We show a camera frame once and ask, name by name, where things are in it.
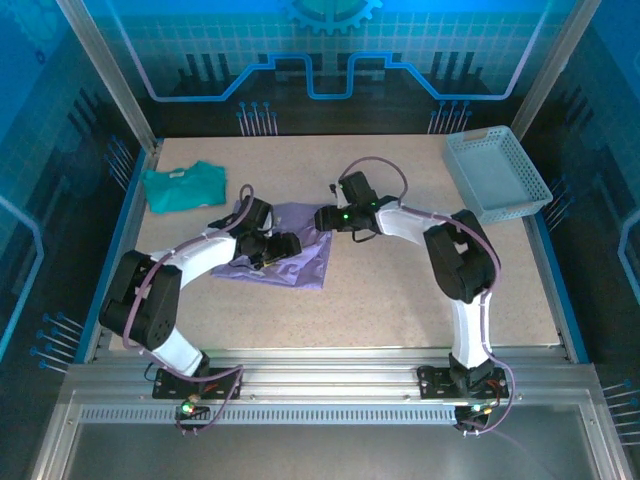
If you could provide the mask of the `purple t-shirt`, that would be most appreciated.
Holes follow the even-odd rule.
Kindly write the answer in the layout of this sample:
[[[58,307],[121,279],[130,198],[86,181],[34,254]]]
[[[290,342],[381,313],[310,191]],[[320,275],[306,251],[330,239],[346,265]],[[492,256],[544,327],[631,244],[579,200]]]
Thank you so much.
[[[257,270],[247,258],[215,267],[211,275],[219,279],[321,290],[328,269],[332,233],[315,228],[314,215],[320,205],[288,202],[274,206],[276,233],[294,233],[300,240],[300,254]]]

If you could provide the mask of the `teal folded t-shirt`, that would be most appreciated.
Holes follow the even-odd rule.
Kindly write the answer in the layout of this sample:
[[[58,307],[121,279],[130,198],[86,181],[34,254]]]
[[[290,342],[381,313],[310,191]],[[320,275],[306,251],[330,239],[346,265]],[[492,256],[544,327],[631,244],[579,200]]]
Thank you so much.
[[[145,170],[141,181],[149,209],[155,214],[226,203],[226,169],[205,161],[171,171]]]

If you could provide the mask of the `blue table edge strip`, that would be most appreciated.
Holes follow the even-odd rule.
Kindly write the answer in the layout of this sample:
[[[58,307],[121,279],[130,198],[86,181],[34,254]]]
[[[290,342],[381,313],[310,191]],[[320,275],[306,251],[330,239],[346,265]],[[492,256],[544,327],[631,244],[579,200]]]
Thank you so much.
[[[590,357],[542,214],[525,217],[523,225],[566,357],[571,363],[589,364]]]
[[[135,244],[142,216],[144,215],[144,194],[140,186],[140,177],[143,170],[149,164],[154,164],[154,154],[141,152],[134,165],[132,177],[126,190],[125,197],[115,223],[113,234],[103,267],[96,285],[95,293],[90,304],[84,329],[76,348],[74,364],[91,362],[96,349],[97,338],[100,336],[101,327],[98,317],[102,302],[116,270],[121,255],[127,248]]]

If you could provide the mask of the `blue-grey perforated plastic basket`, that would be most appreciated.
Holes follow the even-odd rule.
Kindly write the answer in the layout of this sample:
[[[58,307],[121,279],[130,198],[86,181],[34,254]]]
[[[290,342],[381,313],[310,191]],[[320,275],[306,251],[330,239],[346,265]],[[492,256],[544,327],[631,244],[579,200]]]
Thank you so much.
[[[443,160],[466,208],[484,225],[534,215],[553,199],[507,126],[447,135]]]

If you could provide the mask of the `grey metal panel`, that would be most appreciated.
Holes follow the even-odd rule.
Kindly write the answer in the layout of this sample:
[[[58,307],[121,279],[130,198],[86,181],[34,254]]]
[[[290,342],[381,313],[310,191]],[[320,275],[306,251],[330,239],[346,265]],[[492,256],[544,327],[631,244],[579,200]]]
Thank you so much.
[[[599,480],[581,437],[465,438],[420,426],[89,425],[65,480]]]

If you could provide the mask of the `aluminium mounting rail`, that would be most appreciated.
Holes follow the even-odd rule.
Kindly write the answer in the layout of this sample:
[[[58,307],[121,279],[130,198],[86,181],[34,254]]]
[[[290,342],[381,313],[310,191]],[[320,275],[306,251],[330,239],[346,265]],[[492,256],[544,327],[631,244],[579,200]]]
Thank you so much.
[[[578,403],[599,388],[594,366],[567,361],[560,347],[498,348],[495,354],[514,372],[516,405]],[[448,364],[442,348],[229,349],[209,356],[215,367],[243,366],[245,404],[417,403],[417,368]],[[94,362],[68,369],[60,398],[146,404],[147,363],[131,352],[100,350]]]

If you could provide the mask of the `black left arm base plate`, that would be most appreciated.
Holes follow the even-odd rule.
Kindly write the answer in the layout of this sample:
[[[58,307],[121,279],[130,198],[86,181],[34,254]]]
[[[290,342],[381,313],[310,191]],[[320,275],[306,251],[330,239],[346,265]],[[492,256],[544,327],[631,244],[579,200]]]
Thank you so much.
[[[152,397],[162,400],[185,400],[199,395],[203,400],[224,400],[235,380],[235,374],[215,381],[192,382],[179,379],[165,370],[156,372]]]

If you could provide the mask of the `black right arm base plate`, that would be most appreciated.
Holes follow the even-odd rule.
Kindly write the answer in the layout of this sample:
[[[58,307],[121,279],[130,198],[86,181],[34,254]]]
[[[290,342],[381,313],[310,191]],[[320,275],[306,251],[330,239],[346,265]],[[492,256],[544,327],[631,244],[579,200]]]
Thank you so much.
[[[506,374],[492,363],[474,369],[420,366],[416,370],[422,400],[493,400],[510,396]]]

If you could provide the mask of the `aluminium frame post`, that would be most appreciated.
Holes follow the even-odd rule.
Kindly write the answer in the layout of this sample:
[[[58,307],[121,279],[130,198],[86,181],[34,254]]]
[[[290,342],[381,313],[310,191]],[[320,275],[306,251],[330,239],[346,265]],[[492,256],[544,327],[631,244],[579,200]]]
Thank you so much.
[[[566,68],[601,2],[602,0],[576,0],[511,124],[511,130],[519,141],[524,139],[557,79]]]
[[[157,140],[125,76],[83,0],[56,0],[96,72],[146,154],[154,155]]]

